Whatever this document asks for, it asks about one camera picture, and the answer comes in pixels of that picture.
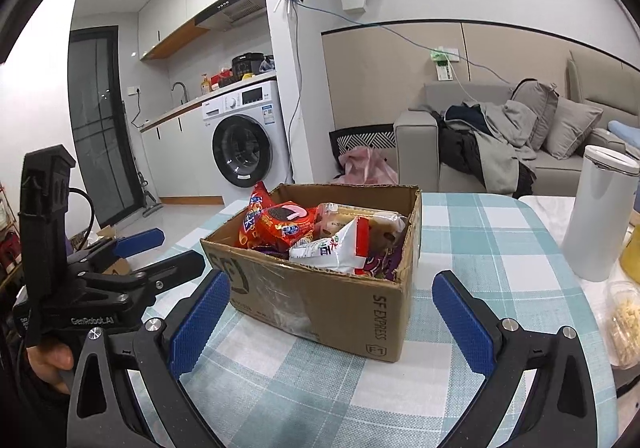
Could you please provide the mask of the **left hand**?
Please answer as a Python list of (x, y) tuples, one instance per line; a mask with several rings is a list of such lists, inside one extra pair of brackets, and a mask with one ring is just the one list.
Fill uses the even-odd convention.
[(74, 356), (70, 347), (64, 344), (43, 344), (28, 347), (26, 356), (38, 378), (51, 385), (59, 393), (68, 395), (70, 389), (64, 382), (62, 373), (72, 371)]

